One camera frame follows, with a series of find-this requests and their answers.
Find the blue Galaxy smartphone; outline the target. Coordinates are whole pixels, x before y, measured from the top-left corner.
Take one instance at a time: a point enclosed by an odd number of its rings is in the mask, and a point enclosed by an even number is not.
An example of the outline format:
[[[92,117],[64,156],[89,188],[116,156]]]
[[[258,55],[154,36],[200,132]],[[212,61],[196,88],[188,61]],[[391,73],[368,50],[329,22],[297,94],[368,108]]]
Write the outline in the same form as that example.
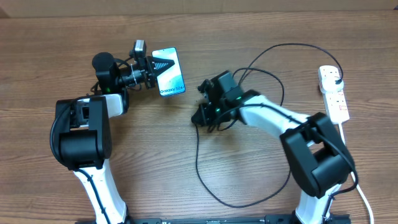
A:
[[[157,77],[157,84],[161,96],[177,95],[185,92],[185,83],[183,80],[180,61],[177,49],[175,47],[155,50],[152,52],[154,58],[173,60],[174,65],[162,72]]]

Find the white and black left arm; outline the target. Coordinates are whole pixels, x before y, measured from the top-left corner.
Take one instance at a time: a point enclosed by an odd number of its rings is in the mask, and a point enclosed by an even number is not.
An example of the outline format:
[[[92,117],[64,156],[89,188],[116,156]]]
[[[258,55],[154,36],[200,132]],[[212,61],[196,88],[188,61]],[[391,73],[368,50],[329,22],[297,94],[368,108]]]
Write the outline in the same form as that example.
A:
[[[133,222],[109,164],[110,118],[127,113],[130,88],[153,88],[158,76],[179,66],[175,53],[159,58],[133,52],[130,58],[134,64],[108,52],[95,55],[92,66],[98,82],[93,94],[57,101],[50,129],[52,154],[83,184],[95,211],[94,223]]]

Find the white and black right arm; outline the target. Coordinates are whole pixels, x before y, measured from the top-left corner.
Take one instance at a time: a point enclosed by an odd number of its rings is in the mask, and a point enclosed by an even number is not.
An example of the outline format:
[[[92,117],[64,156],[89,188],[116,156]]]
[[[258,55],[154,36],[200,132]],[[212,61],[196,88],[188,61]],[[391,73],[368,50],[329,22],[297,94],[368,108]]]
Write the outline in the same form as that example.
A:
[[[208,132],[221,123],[239,120],[280,139],[292,176],[301,189],[300,201],[290,214],[265,215],[264,223],[351,223],[349,215],[334,215],[335,197],[354,190],[342,189],[355,163],[331,119],[324,113],[312,116],[285,109],[255,90],[244,91],[230,71],[198,86],[205,97],[191,121]]]

